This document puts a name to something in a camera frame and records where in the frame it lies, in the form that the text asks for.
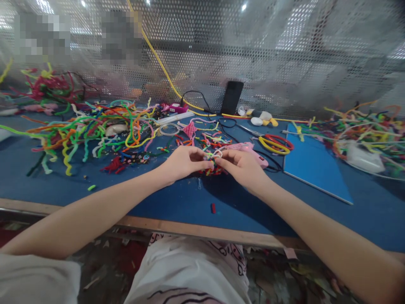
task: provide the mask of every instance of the pink glue gun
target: pink glue gun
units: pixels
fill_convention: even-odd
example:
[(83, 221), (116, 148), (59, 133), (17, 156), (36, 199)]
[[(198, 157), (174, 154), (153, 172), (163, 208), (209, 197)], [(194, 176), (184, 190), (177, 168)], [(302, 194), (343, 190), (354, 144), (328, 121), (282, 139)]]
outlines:
[(255, 157), (255, 159), (257, 160), (257, 162), (259, 163), (259, 165), (262, 169), (267, 168), (269, 163), (267, 162), (267, 160), (265, 160), (263, 157), (261, 157), (255, 151), (253, 151), (253, 146), (254, 145), (251, 142), (244, 142), (244, 143), (240, 143), (240, 144), (233, 144), (233, 145), (225, 146), (225, 149), (249, 152), (250, 154), (252, 154)]

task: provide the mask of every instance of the white sleeve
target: white sleeve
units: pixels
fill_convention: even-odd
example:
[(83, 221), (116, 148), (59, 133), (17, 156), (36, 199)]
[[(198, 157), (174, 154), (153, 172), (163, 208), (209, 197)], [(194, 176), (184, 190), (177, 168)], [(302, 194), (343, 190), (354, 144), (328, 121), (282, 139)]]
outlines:
[(76, 304), (79, 289), (77, 263), (0, 254), (0, 303)]

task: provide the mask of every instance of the blue table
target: blue table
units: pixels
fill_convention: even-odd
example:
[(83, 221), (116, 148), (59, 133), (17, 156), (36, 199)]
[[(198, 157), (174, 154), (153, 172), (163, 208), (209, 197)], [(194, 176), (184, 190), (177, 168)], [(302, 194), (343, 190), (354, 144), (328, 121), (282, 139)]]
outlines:
[[(39, 120), (54, 119), (43, 114), (30, 116)], [(238, 123), (249, 125), (251, 129), (262, 133), (279, 134), (281, 130), (286, 129), (285, 123), (281, 123), (275, 129), (254, 127), (245, 120), (238, 120)], [(21, 131), (38, 126), (37, 123), (20, 117), (2, 117), (0, 124)], [(240, 128), (227, 129), (227, 131), (240, 141), (249, 141), (250, 135)], [(169, 137), (166, 136), (156, 138), (149, 150), (156, 151), (156, 147), (164, 146), (168, 140)], [(49, 167), (54, 170), (52, 174), (45, 175), (40, 169), (31, 177), (26, 177), (25, 174), (39, 158), (39, 153), (31, 152), (31, 148), (36, 145), (38, 145), (37, 139), (26, 136), (13, 136), (0, 142), (0, 198), (66, 206), (89, 195), (87, 188), (90, 185), (97, 185), (95, 190), (101, 190), (141, 175), (165, 161), (162, 155), (153, 158), (149, 164), (134, 165), (120, 174), (108, 175), (100, 172), (100, 169), (110, 163), (114, 157), (112, 154), (105, 155), (101, 159), (90, 157), (86, 163), (82, 163), (84, 151), (83, 148), (79, 148), (71, 162), (74, 176), (65, 175), (66, 168), (60, 157), (56, 163), (49, 163)], [(173, 141), (171, 148), (175, 147), (176, 144)], [(255, 148), (264, 151), (259, 144), (256, 144)], [(281, 156), (274, 158), (282, 164)], [(339, 166), (354, 199), (354, 206), (349, 206), (283, 173), (268, 173), (268, 175), (280, 186), (315, 209), (383, 249), (405, 252), (404, 183), (369, 176), (343, 163)], [(203, 176), (201, 189), (198, 186), (197, 177), (178, 181), (148, 197), (128, 215), (202, 225), (207, 226), (207, 229), (216, 227), (262, 235), (297, 237), (275, 212), (250, 195), (230, 175)], [(211, 213), (212, 203), (216, 205), (216, 214)]]

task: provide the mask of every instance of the floor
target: floor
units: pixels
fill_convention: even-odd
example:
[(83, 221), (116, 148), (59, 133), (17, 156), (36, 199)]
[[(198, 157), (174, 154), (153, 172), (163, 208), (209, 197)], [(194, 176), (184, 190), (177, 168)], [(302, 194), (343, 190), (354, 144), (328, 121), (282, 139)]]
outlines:
[[(28, 225), (0, 222), (0, 247)], [(113, 227), (69, 257), (82, 270), (78, 303), (123, 303), (150, 237), (150, 232)], [(316, 257), (288, 260), (275, 250), (252, 247), (245, 255), (253, 304), (361, 303)]]

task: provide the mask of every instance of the yellow scissors handle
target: yellow scissors handle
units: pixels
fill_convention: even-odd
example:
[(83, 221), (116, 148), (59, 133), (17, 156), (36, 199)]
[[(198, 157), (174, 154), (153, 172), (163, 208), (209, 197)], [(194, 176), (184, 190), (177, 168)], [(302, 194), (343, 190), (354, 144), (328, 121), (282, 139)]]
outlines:
[[(266, 148), (267, 150), (269, 150), (273, 153), (277, 153), (280, 155), (287, 155), (287, 154), (290, 154), (290, 152), (291, 152), (288, 148), (286, 148), (278, 143), (275, 143), (273, 141), (269, 141), (268, 139), (265, 139), (264, 137), (259, 137), (259, 141), (263, 145), (264, 148)], [(273, 149), (268, 144), (271, 144), (272, 146), (276, 146), (276, 147), (282, 149), (283, 151), (278, 151), (276, 149)]]

